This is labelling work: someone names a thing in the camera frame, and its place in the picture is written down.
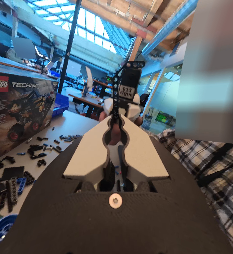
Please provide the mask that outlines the black square panel piece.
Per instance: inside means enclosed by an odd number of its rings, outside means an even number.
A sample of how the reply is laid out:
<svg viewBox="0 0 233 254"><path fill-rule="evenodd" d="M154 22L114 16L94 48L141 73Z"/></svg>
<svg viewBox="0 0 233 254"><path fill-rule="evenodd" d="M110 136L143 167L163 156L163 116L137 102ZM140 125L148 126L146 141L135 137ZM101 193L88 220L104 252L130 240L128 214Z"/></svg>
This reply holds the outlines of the black square panel piece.
<svg viewBox="0 0 233 254"><path fill-rule="evenodd" d="M24 168L24 166L5 168L1 176L1 181L10 180L12 177L16 177L17 179L23 178Z"/></svg>

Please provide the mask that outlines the silver ventilation duct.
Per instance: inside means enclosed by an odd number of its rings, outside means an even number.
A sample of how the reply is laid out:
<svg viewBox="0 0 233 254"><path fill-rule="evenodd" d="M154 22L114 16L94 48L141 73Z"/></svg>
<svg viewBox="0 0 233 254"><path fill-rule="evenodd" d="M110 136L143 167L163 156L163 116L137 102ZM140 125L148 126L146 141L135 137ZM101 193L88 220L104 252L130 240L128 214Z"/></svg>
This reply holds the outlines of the silver ventilation duct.
<svg viewBox="0 0 233 254"><path fill-rule="evenodd" d="M143 48L141 55L147 56L159 43L172 33L186 18L196 9L198 0L188 0L176 9L171 17L165 22L162 28L156 33L153 39Z"/></svg>

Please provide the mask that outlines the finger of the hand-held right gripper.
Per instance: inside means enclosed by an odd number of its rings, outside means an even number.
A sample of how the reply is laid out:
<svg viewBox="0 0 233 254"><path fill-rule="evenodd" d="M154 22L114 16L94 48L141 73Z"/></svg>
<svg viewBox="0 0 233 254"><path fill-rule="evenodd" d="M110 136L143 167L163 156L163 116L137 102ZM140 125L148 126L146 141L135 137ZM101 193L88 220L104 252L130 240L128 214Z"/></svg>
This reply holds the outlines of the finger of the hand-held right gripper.
<svg viewBox="0 0 233 254"><path fill-rule="evenodd" d="M134 95L132 102L128 102L127 118L129 120L136 120L140 116L141 113L140 102L141 100L138 93Z"/></svg>
<svg viewBox="0 0 233 254"><path fill-rule="evenodd" d="M114 114L114 99L113 98L106 98L104 100L103 111L106 117Z"/></svg>

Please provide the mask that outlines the whiteboard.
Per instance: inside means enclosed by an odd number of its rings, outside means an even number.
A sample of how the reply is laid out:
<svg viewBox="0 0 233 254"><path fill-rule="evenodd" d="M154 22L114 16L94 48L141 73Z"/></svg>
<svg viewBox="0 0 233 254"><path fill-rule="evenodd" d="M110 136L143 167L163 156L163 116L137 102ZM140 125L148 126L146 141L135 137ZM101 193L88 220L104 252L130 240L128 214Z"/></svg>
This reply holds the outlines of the whiteboard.
<svg viewBox="0 0 233 254"><path fill-rule="evenodd" d="M74 62L72 60L68 60L68 65L66 69L66 73L75 77L78 77L80 75L80 70L81 70L82 65Z"/></svg>

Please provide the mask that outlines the blue plastic bin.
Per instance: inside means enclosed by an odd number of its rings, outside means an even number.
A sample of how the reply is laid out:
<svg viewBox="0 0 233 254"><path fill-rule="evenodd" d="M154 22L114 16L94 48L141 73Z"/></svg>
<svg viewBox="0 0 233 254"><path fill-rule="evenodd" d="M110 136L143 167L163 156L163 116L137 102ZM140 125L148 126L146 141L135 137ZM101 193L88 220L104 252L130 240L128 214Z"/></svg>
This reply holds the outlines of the blue plastic bin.
<svg viewBox="0 0 233 254"><path fill-rule="evenodd" d="M57 93L55 98L55 104L52 117L59 116L69 108L69 98L62 94Z"/></svg>

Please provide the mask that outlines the blue angled beam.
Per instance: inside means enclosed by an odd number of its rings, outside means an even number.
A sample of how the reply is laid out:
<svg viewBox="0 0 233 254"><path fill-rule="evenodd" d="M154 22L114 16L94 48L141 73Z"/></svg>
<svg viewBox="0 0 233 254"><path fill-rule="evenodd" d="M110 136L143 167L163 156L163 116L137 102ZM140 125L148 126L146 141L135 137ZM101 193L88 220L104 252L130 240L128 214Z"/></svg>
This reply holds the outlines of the blue angled beam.
<svg viewBox="0 0 233 254"><path fill-rule="evenodd" d="M19 185L19 188L17 191L18 196L20 196L23 193L24 187L26 186L26 181L27 181L26 177L18 178L16 180L16 183Z"/></svg>

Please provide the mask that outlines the cardboard sign board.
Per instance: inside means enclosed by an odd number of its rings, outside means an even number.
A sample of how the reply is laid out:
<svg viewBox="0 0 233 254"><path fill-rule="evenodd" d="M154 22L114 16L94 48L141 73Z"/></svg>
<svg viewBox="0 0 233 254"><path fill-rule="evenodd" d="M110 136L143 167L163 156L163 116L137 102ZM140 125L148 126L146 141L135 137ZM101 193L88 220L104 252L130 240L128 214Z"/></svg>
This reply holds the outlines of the cardboard sign board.
<svg viewBox="0 0 233 254"><path fill-rule="evenodd" d="M88 92L92 92L93 89L93 77L92 77L92 72L90 70L90 68L88 66L85 67L86 68L86 73L87 73L87 90Z"/></svg>

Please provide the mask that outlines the dark grey holed beam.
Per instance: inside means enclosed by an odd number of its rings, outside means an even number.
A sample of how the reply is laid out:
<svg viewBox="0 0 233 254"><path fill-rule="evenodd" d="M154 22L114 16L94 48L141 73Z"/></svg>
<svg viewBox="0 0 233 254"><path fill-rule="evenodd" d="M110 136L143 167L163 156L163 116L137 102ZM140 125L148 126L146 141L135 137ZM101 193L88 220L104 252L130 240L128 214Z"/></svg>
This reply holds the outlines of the dark grey holed beam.
<svg viewBox="0 0 233 254"><path fill-rule="evenodd" d="M16 205L18 201L18 194L17 194L17 186L16 186L16 177L12 177L10 179L10 187L11 187L11 203L12 205Z"/></svg>

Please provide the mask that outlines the wooden office desk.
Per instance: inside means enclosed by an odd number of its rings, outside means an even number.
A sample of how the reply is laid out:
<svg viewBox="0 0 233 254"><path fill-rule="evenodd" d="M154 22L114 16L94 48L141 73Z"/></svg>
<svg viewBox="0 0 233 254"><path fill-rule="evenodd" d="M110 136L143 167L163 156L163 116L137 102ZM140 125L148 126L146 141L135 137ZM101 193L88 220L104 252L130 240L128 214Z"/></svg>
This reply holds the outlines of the wooden office desk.
<svg viewBox="0 0 233 254"><path fill-rule="evenodd" d="M39 70L27 67L4 57L0 57L0 75L17 75L28 78L46 79L57 81L57 78L41 74Z"/></svg>
<svg viewBox="0 0 233 254"><path fill-rule="evenodd" d="M81 94L68 94L69 97L71 97L72 102L78 103L78 104L84 104L93 108L102 108L102 102L101 100L97 98L92 98L90 95L86 97L82 97Z"/></svg>

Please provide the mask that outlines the green lit monitor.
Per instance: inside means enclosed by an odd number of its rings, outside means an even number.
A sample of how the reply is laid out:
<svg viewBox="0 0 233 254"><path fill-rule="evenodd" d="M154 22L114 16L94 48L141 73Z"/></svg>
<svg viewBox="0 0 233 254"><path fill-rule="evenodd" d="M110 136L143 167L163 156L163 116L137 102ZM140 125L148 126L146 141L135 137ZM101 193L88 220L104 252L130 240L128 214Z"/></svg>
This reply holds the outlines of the green lit monitor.
<svg viewBox="0 0 233 254"><path fill-rule="evenodd" d="M170 125L173 118L174 118L173 116L171 116L167 113L164 113L162 111L159 111L156 118L155 118L155 121L165 123L166 125Z"/></svg>

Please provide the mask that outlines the dark printed toy box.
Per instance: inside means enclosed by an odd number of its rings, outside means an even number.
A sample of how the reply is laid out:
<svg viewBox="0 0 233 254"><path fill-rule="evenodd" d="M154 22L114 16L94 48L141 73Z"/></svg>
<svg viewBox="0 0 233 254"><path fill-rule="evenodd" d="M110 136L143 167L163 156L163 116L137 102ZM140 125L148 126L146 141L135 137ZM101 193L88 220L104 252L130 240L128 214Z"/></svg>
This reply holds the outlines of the dark printed toy box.
<svg viewBox="0 0 233 254"><path fill-rule="evenodd" d="M51 123L58 81L0 73L0 157Z"/></svg>

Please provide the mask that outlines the blue toy wheel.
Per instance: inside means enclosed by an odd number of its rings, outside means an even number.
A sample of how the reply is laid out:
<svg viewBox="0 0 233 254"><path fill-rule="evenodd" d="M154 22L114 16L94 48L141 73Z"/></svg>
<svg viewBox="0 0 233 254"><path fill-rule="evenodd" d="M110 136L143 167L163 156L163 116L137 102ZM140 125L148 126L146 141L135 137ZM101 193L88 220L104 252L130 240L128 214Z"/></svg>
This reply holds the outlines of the blue toy wheel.
<svg viewBox="0 0 233 254"><path fill-rule="evenodd" d="M3 240L5 235L9 232L10 228L16 221L18 214L10 214L0 219L0 241Z"/></svg>

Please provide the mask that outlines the black beam piece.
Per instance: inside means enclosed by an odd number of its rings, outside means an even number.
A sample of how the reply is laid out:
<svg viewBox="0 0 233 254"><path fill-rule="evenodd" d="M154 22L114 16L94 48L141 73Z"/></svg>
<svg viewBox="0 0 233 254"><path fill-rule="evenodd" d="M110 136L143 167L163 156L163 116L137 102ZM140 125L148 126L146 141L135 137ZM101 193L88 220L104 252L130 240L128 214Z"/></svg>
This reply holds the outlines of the black beam piece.
<svg viewBox="0 0 233 254"><path fill-rule="evenodd" d="M118 108L118 84L119 84L119 76L118 74L122 71L123 68L132 68L132 69L139 69L141 70L142 73L142 68L145 66L145 61L127 61L121 66L115 73L113 77L113 93L112 93L112 98L114 99L114 120L115 122L118 120L119 115L123 114L127 118L127 111L119 111Z"/></svg>

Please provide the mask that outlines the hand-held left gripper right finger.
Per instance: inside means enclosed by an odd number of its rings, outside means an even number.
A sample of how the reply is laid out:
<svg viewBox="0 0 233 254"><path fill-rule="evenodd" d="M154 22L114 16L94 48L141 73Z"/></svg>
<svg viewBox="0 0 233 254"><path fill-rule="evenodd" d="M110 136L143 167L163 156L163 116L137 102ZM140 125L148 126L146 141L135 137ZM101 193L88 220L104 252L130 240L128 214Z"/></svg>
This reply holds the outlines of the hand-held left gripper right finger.
<svg viewBox="0 0 233 254"><path fill-rule="evenodd" d="M127 165L127 179L138 185L168 178L169 174L150 136L124 115L121 115L121 120L122 130L127 136L122 157Z"/></svg>

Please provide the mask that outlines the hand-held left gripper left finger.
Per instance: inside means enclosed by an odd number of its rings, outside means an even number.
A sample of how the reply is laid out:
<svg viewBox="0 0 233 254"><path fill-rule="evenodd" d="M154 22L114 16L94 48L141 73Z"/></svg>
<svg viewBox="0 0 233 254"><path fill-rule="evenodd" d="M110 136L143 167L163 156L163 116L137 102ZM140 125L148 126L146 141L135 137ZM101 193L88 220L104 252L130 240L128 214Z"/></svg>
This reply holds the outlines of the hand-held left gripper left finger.
<svg viewBox="0 0 233 254"><path fill-rule="evenodd" d="M77 146L63 176L67 179L98 184L103 178L110 156L105 143L105 134L110 130L108 116L91 130L86 132Z"/></svg>

